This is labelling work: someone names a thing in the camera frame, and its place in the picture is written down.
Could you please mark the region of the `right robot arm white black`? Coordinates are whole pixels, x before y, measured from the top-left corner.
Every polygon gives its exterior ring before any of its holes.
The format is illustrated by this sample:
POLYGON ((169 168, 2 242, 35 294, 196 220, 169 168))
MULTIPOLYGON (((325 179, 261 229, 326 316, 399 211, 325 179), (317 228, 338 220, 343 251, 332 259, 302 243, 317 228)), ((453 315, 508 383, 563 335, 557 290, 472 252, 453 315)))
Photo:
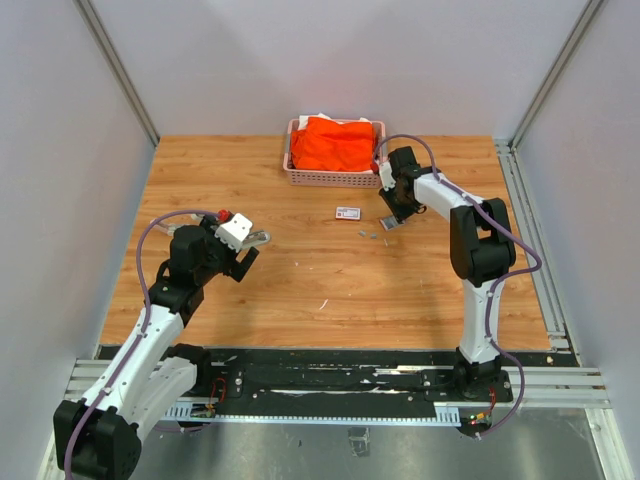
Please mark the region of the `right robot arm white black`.
POLYGON ((448 222, 449 258, 464 293, 463 334, 451 383, 463 399, 477 399, 501 372, 494 339, 503 291, 499 279, 516 260, 506 204, 475 196, 438 169, 419 165, 410 147, 393 150, 378 173, 379 195, 393 222, 402 224, 427 209, 448 222))

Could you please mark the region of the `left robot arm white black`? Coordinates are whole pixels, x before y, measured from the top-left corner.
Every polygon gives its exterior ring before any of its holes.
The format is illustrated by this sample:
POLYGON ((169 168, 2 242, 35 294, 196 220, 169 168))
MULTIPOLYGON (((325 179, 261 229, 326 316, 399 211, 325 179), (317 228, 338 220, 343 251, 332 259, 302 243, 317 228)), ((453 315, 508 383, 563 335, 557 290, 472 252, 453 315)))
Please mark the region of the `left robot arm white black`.
POLYGON ((197 224, 171 230, 169 257, 125 343, 80 399, 64 400, 54 416, 56 460, 65 478, 127 479, 142 446, 183 394, 200 396, 214 383, 207 349, 172 342, 204 299, 217 275, 243 280, 268 243, 268 232, 241 214, 197 212, 197 224))

